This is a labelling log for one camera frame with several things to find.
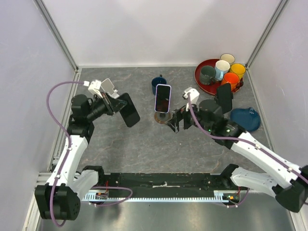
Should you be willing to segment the phone with lilac case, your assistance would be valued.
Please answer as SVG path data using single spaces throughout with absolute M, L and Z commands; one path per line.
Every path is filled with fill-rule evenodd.
M 158 84 L 155 92 L 154 110 L 159 113 L 168 113 L 170 107 L 171 86 L 168 84 Z

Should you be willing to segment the black round base stand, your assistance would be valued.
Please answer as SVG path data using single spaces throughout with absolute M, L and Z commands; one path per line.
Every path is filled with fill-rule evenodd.
M 212 100 L 215 102 L 215 104 L 219 105 L 219 99 L 217 97 L 217 95 L 215 95 Z

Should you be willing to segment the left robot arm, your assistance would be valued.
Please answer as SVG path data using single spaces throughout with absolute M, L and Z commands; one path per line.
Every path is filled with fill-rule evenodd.
M 42 219 L 57 222 L 75 220 L 82 198 L 91 188 L 101 189 L 106 178 L 102 166 L 86 166 L 75 177 L 80 159 L 94 132 L 94 120 L 102 115 L 119 112 L 123 119 L 134 108 L 127 93 L 117 98 L 107 93 L 94 94 L 93 98 L 79 94 L 71 100 L 72 114 L 64 129 L 66 139 L 63 152 L 51 176 L 44 185 L 36 187 L 34 195 Z

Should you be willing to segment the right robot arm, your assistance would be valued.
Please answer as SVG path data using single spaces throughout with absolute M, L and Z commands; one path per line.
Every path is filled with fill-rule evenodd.
M 237 123 L 226 119 L 214 100 L 204 100 L 199 106 L 188 102 L 173 112 L 167 125 L 177 133 L 179 122 L 184 129 L 198 127 L 221 146 L 244 156 L 264 173 L 228 165 L 220 177 L 221 186 L 232 189 L 246 187 L 272 196 L 291 212 L 298 213 L 308 198 L 308 167 L 289 162 L 258 142 Z

